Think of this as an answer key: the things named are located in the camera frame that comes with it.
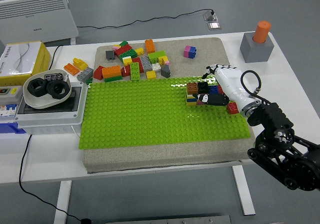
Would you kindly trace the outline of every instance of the electrical cable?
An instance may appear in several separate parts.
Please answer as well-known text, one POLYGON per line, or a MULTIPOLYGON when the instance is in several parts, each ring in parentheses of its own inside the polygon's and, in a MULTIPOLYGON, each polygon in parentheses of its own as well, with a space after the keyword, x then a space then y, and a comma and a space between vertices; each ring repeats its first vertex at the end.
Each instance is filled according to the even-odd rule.
POLYGON ((197 12, 200 12, 200 11, 204 11, 204 10, 210 10, 212 15, 215 13, 212 9, 202 9, 202 10, 193 11, 193 12, 191 12, 191 13, 181 14, 181 15, 178 15, 178 16, 176 16, 176 17, 163 16, 163 17, 154 17, 154 18, 151 18, 151 19, 149 19, 149 20, 136 20, 136 21, 133 21, 133 22, 130 23, 130 24, 120 25, 120 26, 104 26, 104 27, 77 26, 77 28, 94 28, 94 29, 98 29, 98 30, 105 29, 105 28, 121 28, 121 27, 129 26, 129 25, 133 25, 135 22, 148 22, 148 21, 151 21, 151 20, 163 20, 163 19, 176 19, 176 18, 178 18, 178 17, 180 17, 180 16, 191 15, 191 14, 194 14, 194 13, 197 13, 197 12))
POLYGON ((25 159, 24 157, 26 156, 26 153, 27 153, 27 150, 28 150, 28 147, 29 147, 29 143, 30 143, 31 137, 32 137, 32 135, 30 135, 30 137, 29 137, 29 139, 28 139, 28 142, 27 142, 27 145, 26 145, 26 149, 25 149, 25 152, 24 152, 23 157, 22 157, 22 160, 21 160, 20 173, 19 173, 19 186, 20 186, 21 190, 22 190, 23 192, 29 194, 29 195, 34 196, 35 198, 39 199, 40 201, 42 201, 42 202, 44 202, 44 203, 46 203, 46 204, 48 204, 48 205, 53 206, 55 209, 64 212, 64 213, 67 214, 68 216, 74 217, 75 219, 81 221, 81 220, 80 220, 79 218, 77 218, 76 216, 68 214, 66 211, 57 208, 55 205, 51 204, 50 202, 47 202, 47 201, 45 201, 45 200, 42 200, 42 199, 41 199, 40 197, 38 197, 37 195, 35 195, 35 194, 31 193, 31 192, 28 192, 28 191, 26 191, 26 190, 23 188, 22 182, 21 182, 22 167, 23 167, 23 163, 24 163, 23 161, 24 161, 24 159, 25 159))
POLYGON ((263 97, 255 94, 255 93, 252 93, 250 90, 248 90, 248 88, 247 88, 247 87, 245 86, 245 84, 244 84, 244 76, 245 76, 245 74, 247 74, 247 73, 252 73, 252 74, 254 74, 254 75, 256 76, 256 78, 257 78, 257 80, 258 80, 258 88, 261 89, 261 79, 260 79, 260 76, 259 76, 255 71, 253 71, 253 70, 247 70, 247 71, 244 71, 243 74, 242 74, 241 77, 240 77, 241 84, 242 84, 243 88, 245 89, 245 91, 247 91, 247 93, 251 94, 252 96, 254 96, 254 97, 262 100, 262 102, 265 102, 266 104, 271 104, 271 102, 270 102, 269 100, 267 100, 267 99, 265 99, 265 98, 263 98, 263 97))
POLYGON ((61 46, 64 46, 64 45, 59 45, 56 49, 55 49, 55 51, 54 51, 54 53, 53 53, 53 56, 52 56, 52 61, 51 61, 51 65, 50 65, 50 67, 49 67, 49 69, 48 70, 50 70, 51 69, 51 67, 52 67, 52 65, 53 65, 53 63, 54 63, 54 57, 55 57, 55 55, 56 55, 56 52, 57 52, 57 50, 58 50, 58 48, 59 47, 61 47, 61 46))

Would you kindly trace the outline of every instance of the white heater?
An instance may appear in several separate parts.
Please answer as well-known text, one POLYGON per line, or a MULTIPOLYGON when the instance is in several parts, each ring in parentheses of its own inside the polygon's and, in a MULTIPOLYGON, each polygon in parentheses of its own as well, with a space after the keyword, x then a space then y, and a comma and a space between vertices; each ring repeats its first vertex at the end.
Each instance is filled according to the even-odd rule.
POLYGON ((0 40, 50 42, 78 36, 67 0, 0 1, 0 40))

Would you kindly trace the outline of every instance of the yellow box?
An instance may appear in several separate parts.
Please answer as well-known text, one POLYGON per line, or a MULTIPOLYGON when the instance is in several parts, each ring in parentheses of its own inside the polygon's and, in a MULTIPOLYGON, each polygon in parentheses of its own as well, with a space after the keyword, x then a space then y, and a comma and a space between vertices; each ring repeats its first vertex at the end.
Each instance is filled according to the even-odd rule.
POLYGON ((0 58, 0 86, 23 85, 48 70, 50 53, 41 41, 8 44, 0 58))

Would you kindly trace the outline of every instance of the black plastic nut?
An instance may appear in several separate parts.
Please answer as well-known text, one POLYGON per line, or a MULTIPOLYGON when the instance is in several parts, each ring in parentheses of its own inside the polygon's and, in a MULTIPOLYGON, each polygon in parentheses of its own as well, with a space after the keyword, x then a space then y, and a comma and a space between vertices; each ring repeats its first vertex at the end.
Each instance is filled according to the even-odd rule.
POLYGON ((60 100, 67 96, 70 91, 70 87, 66 81, 53 80, 48 82, 46 91, 52 96, 52 98, 60 100))
POLYGON ((46 84, 47 80, 44 80, 42 78, 36 78, 29 82, 27 89, 33 96, 41 97, 47 94, 46 84))

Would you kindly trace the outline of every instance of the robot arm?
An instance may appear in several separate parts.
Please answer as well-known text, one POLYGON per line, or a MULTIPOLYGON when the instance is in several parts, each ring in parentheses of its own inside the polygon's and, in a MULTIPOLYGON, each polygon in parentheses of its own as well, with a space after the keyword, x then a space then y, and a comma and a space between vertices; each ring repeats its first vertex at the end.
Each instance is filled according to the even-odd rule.
POLYGON ((248 124, 263 125, 264 131, 255 139, 254 148, 248 150, 251 160, 289 189, 319 189, 320 146, 295 136, 293 124, 279 106, 258 96, 259 90, 253 93, 248 89, 245 73, 233 66, 211 65, 202 78, 214 74, 224 93, 236 102, 239 113, 247 117, 248 124), (294 143, 308 151, 299 152, 294 143))

